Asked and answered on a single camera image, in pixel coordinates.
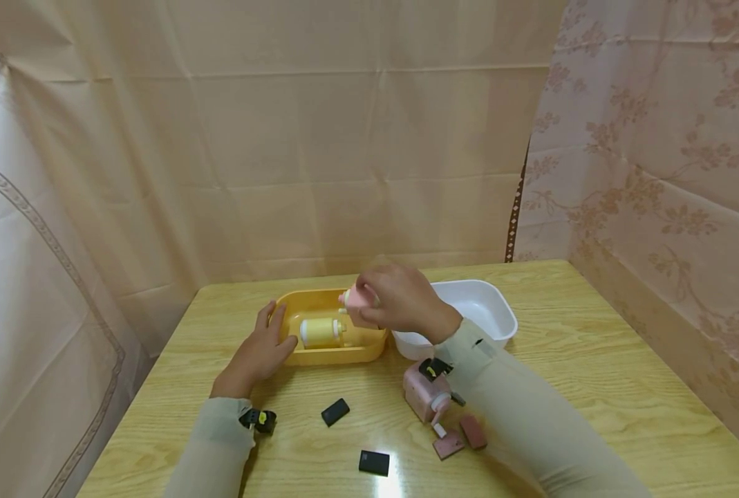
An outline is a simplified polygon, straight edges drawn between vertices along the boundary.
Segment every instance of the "sleeve cuff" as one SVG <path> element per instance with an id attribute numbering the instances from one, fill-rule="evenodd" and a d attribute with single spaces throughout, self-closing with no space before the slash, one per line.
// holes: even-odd
<path id="1" fill-rule="evenodd" d="M 452 337 L 436 346 L 436 357 L 453 367 L 447 374 L 447 381 L 456 392 L 470 389 L 496 354 L 494 340 L 467 318 Z"/>
<path id="2" fill-rule="evenodd" d="M 200 409 L 191 437 L 252 448 L 253 431 L 239 421 L 251 407 L 249 399 L 209 398 Z"/>

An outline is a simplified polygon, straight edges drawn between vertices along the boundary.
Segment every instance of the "white basin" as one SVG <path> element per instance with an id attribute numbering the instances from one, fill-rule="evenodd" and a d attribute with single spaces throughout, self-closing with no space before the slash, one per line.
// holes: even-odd
<path id="1" fill-rule="evenodd" d="M 518 320 L 505 297 L 494 285 L 477 279 L 436 282 L 438 297 L 458 310 L 504 347 L 518 330 Z M 408 360 L 423 360 L 433 355 L 433 345 L 416 332 L 391 331 L 397 350 Z"/>

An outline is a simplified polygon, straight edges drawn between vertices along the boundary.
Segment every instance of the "wood grain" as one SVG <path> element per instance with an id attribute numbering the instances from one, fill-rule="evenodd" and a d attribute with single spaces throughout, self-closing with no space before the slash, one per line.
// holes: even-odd
<path id="1" fill-rule="evenodd" d="M 547 378 L 656 497 L 739 497 L 739 441 L 564 261 L 441 268 L 431 281 L 479 278 L 502 290 L 520 329 L 507 350 Z M 255 313 L 291 290 L 348 287 L 354 276 L 210 285 L 198 292 L 96 463 L 81 498 L 160 497 L 216 374 Z M 393 342 L 378 361 L 286 367 L 254 403 L 279 414 L 245 472 L 250 497 L 526 497 L 483 452 L 440 462 L 433 434 L 402 398 L 410 362 Z M 351 412 L 327 428 L 320 412 Z M 447 424 L 457 426 L 459 409 Z M 388 452 L 389 477 L 358 472 L 360 450 Z"/>

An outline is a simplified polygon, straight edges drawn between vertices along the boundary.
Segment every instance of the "decorative trim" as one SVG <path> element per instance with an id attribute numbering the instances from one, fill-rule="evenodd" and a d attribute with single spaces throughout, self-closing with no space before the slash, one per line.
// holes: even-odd
<path id="1" fill-rule="evenodd" d="M 512 263 L 514 260 L 514 250 L 516 248 L 516 233 L 518 232 L 518 216 L 521 211 L 521 196 L 523 195 L 523 177 L 527 172 L 527 158 L 530 157 L 530 142 L 527 142 L 527 152 L 523 156 L 523 166 L 521 167 L 521 177 L 519 185 L 516 188 L 516 197 L 514 198 L 514 209 L 510 211 L 510 224 L 507 225 L 507 245 L 505 246 L 505 263 Z"/>
<path id="2" fill-rule="evenodd" d="M 111 403 L 112 401 L 112 396 L 114 395 L 115 388 L 118 386 L 118 376 L 120 375 L 123 367 L 125 350 L 123 349 L 123 346 L 118 342 L 118 338 L 113 334 L 112 329 L 109 328 L 106 320 L 104 320 L 103 314 L 101 314 L 101 310 L 98 309 L 95 300 L 93 300 L 92 294 L 87 289 L 86 284 L 82 281 L 82 276 L 80 275 L 79 271 L 77 271 L 76 267 L 71 261 L 71 258 L 68 257 L 65 250 L 59 244 L 57 237 L 55 237 L 53 232 L 51 232 L 48 224 L 46 224 L 46 221 L 43 219 L 43 216 L 40 216 L 40 213 L 38 213 L 34 205 L 32 205 L 32 203 L 29 203 L 29 200 L 27 200 L 24 194 L 21 193 L 20 190 L 18 190 L 18 187 L 16 187 L 16 185 L 13 185 L 13 183 L 1 172 L 0 194 L 3 195 L 3 197 L 7 199 L 9 203 L 11 203 L 17 210 L 19 210 L 20 214 L 24 215 L 25 218 L 29 220 L 32 226 L 35 227 L 35 230 L 37 230 L 40 237 L 43 238 L 48 248 L 50 248 L 51 252 L 54 253 L 54 256 L 62 265 L 62 268 L 65 269 L 65 273 L 67 273 L 67 275 L 71 278 L 71 281 L 73 281 L 73 283 L 76 285 L 76 288 L 79 289 L 79 292 L 82 294 L 82 297 L 86 301 L 87 306 L 90 307 L 93 318 L 95 318 L 96 324 L 98 325 L 98 329 L 100 329 L 101 332 L 104 334 L 107 342 L 109 342 L 117 355 L 117 360 L 115 361 L 114 367 L 112 368 L 111 377 L 109 378 L 109 386 L 106 388 L 106 392 L 104 394 L 100 407 L 98 407 L 98 410 L 93 417 L 90 425 L 87 427 L 84 435 L 82 436 L 82 439 L 79 440 L 79 443 L 76 445 L 74 451 L 72 451 L 71 455 L 67 458 L 67 460 L 65 460 L 65 464 L 62 466 L 59 473 L 54 477 L 54 480 L 51 481 L 50 486 L 43 494 L 43 498 L 56 498 L 59 492 L 62 491 L 62 487 L 65 486 L 65 483 L 67 482 L 67 479 L 70 477 L 71 473 L 76 469 L 76 465 L 79 465 L 79 461 L 82 459 L 82 455 L 84 455 L 84 453 L 87 451 L 87 447 L 90 446 L 93 437 L 95 437 L 98 429 L 103 423 L 104 416 L 106 415 L 106 411 L 109 408 L 109 403 Z"/>

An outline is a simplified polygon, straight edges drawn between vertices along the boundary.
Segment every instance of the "person's left hand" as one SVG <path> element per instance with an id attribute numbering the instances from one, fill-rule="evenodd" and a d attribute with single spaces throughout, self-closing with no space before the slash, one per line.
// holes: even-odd
<path id="1" fill-rule="evenodd" d="M 217 376 L 209 398 L 249 398 L 255 383 L 269 378 L 289 358 L 297 346 L 297 337 L 290 335 L 281 344 L 278 342 L 285 312 L 286 305 L 281 304 L 276 310 L 275 301 L 259 311 L 253 333 Z"/>

